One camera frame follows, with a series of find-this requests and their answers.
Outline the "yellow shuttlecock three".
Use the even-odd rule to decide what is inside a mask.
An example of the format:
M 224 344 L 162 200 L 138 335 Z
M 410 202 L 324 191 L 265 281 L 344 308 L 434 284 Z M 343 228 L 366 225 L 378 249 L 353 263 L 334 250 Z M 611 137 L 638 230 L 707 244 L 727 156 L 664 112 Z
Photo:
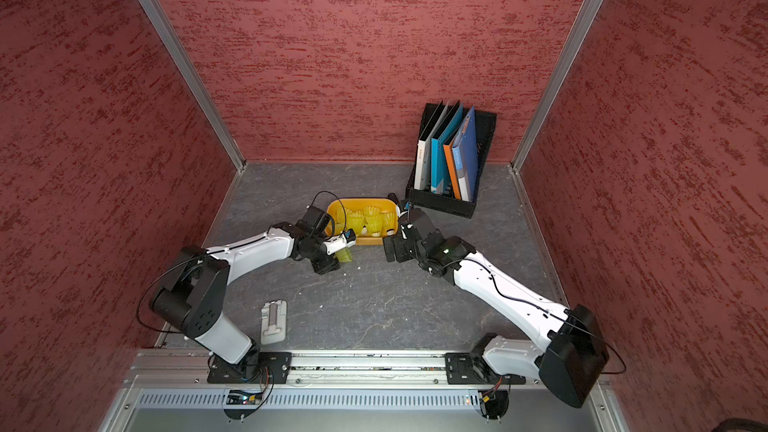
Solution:
M 393 235 L 398 227 L 398 216 L 396 212 L 386 212 L 382 214 L 382 234 Z

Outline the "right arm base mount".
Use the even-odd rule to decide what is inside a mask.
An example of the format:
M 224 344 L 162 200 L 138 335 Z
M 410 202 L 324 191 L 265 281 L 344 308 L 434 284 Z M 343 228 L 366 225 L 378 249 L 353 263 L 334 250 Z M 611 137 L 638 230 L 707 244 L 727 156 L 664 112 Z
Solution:
M 447 382 L 451 385 L 525 385 L 525 377 L 494 372 L 480 357 L 471 353 L 446 353 L 444 355 Z

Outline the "yellow shuttlecock one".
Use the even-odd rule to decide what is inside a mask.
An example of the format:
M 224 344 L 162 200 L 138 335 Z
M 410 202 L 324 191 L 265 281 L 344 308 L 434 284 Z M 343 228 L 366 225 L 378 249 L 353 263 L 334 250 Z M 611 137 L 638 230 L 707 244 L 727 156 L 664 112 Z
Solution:
M 365 218 L 366 234 L 372 237 L 380 237 L 384 222 L 384 215 L 381 209 L 379 207 L 369 205 L 364 208 L 363 213 Z

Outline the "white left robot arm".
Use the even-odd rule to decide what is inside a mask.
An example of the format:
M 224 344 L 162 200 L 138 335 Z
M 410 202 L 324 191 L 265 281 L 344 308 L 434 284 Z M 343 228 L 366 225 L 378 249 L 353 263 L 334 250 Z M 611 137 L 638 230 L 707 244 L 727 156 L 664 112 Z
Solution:
M 339 268 L 336 254 L 354 246 L 357 231 L 327 236 L 304 221 L 280 222 L 229 245 L 185 247 L 149 288 L 149 309 L 178 333 L 238 367 L 255 363 L 258 347 L 223 312 L 229 286 L 274 262 L 308 260 L 319 275 Z

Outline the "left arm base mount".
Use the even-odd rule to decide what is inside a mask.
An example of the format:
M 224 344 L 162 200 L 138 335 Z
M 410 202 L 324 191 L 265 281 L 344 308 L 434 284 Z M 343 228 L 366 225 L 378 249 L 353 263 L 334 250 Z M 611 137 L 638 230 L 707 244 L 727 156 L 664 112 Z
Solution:
M 287 383 L 293 354 L 290 352 L 248 352 L 236 364 L 218 355 L 209 361 L 209 384 L 277 384 Z

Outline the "yellow plastic storage box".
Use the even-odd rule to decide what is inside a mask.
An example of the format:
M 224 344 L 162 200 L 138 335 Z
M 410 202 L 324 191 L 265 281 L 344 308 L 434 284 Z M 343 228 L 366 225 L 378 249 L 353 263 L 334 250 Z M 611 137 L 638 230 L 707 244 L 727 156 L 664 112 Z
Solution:
M 334 200 L 326 209 L 326 212 L 335 220 L 335 232 L 341 232 L 342 230 L 348 230 L 345 227 L 346 224 L 346 212 L 347 211 L 360 211 L 363 212 L 366 206 L 379 207 L 382 213 L 395 212 L 395 204 L 387 198 L 342 198 L 341 200 Z M 389 235 L 383 235 L 381 232 L 380 237 L 372 237 L 366 234 L 365 227 L 363 229 L 362 236 L 356 236 L 356 244 L 359 246 L 380 246 L 382 239 Z

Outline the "yellow shuttlecock four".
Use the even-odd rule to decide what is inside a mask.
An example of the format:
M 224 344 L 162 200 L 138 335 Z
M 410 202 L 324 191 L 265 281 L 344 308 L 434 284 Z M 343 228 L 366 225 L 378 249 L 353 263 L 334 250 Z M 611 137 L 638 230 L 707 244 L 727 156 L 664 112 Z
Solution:
M 340 263 L 350 263 L 353 261 L 351 250 L 344 248 L 335 253 L 335 257 Z

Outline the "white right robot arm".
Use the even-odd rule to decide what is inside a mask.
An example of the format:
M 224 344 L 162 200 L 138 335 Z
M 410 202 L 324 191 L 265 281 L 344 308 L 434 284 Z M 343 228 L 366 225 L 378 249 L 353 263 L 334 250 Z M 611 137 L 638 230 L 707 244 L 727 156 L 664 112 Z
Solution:
M 530 339 L 527 347 L 517 347 L 500 335 L 478 342 L 479 370 L 537 379 L 573 408 L 584 405 L 606 373 L 615 349 L 588 308 L 568 308 L 533 292 L 468 242 L 445 238 L 433 227 L 402 225 L 383 239 L 383 247 L 387 261 L 416 261 L 422 270 L 484 301 Z

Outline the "yellow shuttlecock seven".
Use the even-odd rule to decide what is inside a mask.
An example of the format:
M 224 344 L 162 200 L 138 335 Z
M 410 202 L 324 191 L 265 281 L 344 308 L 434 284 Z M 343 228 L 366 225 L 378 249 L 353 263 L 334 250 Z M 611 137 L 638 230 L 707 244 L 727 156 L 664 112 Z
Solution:
M 363 229 L 365 227 L 365 215 L 360 211 L 347 211 L 346 212 L 346 224 L 345 227 L 348 230 L 353 230 L 356 236 L 363 235 Z

